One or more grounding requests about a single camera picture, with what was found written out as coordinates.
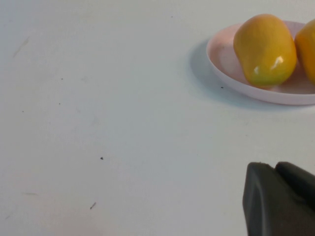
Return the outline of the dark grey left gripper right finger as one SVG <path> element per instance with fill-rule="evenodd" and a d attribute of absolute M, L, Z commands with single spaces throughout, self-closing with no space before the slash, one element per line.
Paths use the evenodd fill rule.
<path fill-rule="evenodd" d="M 315 176 L 289 162 L 279 162 L 275 166 L 275 170 L 290 188 L 305 201 L 306 205 L 314 211 Z"/>

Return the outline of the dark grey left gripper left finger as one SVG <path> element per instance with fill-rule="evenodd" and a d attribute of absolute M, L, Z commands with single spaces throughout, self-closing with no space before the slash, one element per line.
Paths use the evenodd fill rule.
<path fill-rule="evenodd" d="M 268 164 L 248 164 L 243 209 L 250 236 L 315 234 L 315 211 Z"/>

